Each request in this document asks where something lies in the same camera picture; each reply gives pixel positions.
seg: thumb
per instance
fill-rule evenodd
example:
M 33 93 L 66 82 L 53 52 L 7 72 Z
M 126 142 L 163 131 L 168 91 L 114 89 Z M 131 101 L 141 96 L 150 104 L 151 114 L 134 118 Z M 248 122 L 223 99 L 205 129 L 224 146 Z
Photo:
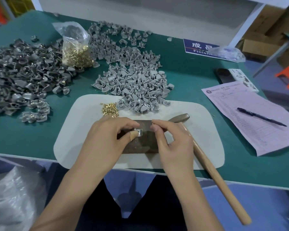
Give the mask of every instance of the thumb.
M 127 132 L 125 135 L 123 135 L 119 139 L 119 144 L 120 144 L 120 147 L 122 148 L 122 151 L 126 147 L 126 145 L 137 136 L 138 136 L 138 131 L 130 131 L 130 132 Z
M 158 142 L 158 149 L 161 150 L 169 148 L 163 129 L 156 124 L 152 124 L 151 129 L 155 132 L 155 138 Z

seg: black phone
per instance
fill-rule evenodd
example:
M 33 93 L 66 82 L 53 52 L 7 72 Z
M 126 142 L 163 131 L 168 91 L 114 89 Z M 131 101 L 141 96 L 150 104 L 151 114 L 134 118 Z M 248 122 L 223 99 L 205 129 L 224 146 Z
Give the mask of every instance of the black phone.
M 232 74 L 230 73 L 228 69 L 224 69 L 224 68 L 215 69 L 214 73 L 216 77 L 218 78 L 220 84 L 228 83 L 228 82 L 235 82 L 234 77 L 232 77 Z

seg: plastic bag of brass rivets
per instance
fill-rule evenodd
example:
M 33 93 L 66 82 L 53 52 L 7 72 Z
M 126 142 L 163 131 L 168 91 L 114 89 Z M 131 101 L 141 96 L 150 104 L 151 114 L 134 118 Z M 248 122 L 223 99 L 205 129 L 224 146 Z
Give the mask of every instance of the plastic bag of brass rivets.
M 109 103 L 109 104 L 101 103 L 101 105 L 103 105 L 103 108 L 102 108 L 103 116 L 110 115 L 113 118 L 119 116 L 119 112 L 116 108 L 116 103 Z
M 90 67 L 90 35 L 76 22 L 53 23 L 54 28 L 63 37 L 62 63 L 67 66 Z

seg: pink paper form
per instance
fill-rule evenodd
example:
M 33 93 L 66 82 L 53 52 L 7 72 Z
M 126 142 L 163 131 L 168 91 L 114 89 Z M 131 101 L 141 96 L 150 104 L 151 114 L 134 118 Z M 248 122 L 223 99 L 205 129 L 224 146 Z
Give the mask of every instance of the pink paper form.
M 235 124 L 256 149 L 257 156 L 289 146 L 289 112 L 283 107 L 251 92 L 240 81 L 204 88 L 202 91 Z M 281 122 L 287 127 L 241 113 L 238 107 Z

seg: person's lap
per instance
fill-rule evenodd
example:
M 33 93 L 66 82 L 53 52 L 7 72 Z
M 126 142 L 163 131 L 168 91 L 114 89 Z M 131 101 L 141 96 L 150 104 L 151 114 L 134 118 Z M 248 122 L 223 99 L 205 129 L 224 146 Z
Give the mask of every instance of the person's lap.
M 46 205 L 67 171 L 58 165 Z M 127 219 L 121 218 L 121 209 L 102 180 L 85 203 L 76 228 L 77 231 L 135 229 L 186 230 L 180 202 L 167 176 L 156 175 Z

